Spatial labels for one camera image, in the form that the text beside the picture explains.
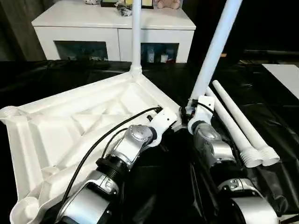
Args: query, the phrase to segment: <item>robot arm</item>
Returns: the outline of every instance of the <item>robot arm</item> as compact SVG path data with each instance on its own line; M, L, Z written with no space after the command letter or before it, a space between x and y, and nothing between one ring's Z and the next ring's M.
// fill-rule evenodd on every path
M213 109L210 97L202 96L199 104ZM211 126L212 113L204 107L194 107L188 130L194 136L194 146L206 162L212 180L218 186L219 217L226 222L242 224L278 224L274 209L237 166L231 147Z
M110 153L97 160L96 170L63 205L58 215L60 223L107 223L118 203L122 183L140 153L158 145L176 119L176 114L165 108L147 126L131 125Z

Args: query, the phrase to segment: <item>wall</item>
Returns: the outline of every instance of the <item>wall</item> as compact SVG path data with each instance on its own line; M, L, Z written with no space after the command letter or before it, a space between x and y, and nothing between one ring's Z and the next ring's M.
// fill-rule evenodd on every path
M0 61L14 61L15 55L11 50L8 42L6 41L6 37L0 29Z

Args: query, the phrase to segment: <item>stuffed toy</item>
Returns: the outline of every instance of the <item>stuffed toy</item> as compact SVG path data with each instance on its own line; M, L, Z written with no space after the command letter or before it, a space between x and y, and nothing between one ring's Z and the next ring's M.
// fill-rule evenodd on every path
M155 0L155 2L158 3L158 8L168 7L173 9L178 9L179 4L181 3L180 0Z

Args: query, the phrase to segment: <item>white plastic tube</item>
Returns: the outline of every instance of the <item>white plastic tube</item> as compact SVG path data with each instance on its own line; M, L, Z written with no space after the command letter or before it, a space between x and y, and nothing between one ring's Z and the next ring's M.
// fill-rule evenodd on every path
M252 126L252 124L245 117L242 111L234 103L232 98L224 90L221 84L217 80L215 80L213 81L213 86L217 90L218 94L220 95L221 99L225 103L230 113L233 115L239 127L242 129L248 140L251 142L252 146L261 153L263 157L263 165L270 166L272 164L277 163L280 159L279 155L277 155L277 153L272 147L267 145L264 139L260 136L257 130Z
M232 119L232 117L229 115L229 113L226 111L224 106L221 104L221 102L209 87L207 88L206 95L215 98L214 108L220 119L228 128L229 133L231 134L235 144L240 151L240 156L245 166L248 168L252 168L261 165L263 162L262 156L255 148L252 147L238 125L235 123L235 121Z
M141 41L140 41L140 33L141 33L141 0L133 1L133 18L132 18L132 65L130 72L134 76L134 74L141 74Z
M202 64L201 70L197 77L190 99L198 99L206 92L212 75L215 71L225 43L228 39L230 30L238 14L242 0L227 0L218 22L216 31L212 38L206 58Z

